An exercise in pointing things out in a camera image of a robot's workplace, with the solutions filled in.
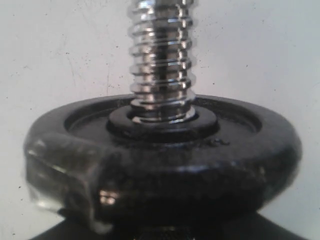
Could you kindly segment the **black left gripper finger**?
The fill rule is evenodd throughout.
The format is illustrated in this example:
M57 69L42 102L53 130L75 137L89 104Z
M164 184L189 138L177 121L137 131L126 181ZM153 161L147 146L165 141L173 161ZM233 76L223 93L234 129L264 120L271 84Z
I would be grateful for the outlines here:
M302 240L303 236L257 212L236 215L184 209L147 211L125 216L98 233L82 222L66 218L35 236L36 240Z

